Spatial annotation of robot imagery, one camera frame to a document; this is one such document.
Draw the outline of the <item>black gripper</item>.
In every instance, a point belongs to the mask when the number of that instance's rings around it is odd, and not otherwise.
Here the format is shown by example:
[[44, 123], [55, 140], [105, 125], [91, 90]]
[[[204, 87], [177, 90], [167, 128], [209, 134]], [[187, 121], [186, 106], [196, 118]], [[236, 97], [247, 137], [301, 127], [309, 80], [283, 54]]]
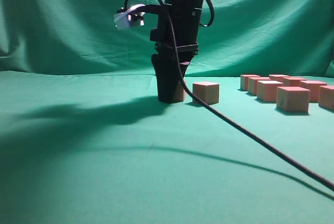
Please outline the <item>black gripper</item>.
[[[176, 46], [198, 45], [197, 35], [201, 8], [166, 4], [169, 12]], [[158, 25], [150, 32], [150, 41], [159, 46], [158, 53], [151, 56], [157, 79], [158, 99], [173, 103], [178, 82], [183, 83], [190, 62], [180, 62], [180, 77], [175, 56], [163, 51], [162, 46], [173, 46], [169, 22], [164, 14], [159, 14]]]

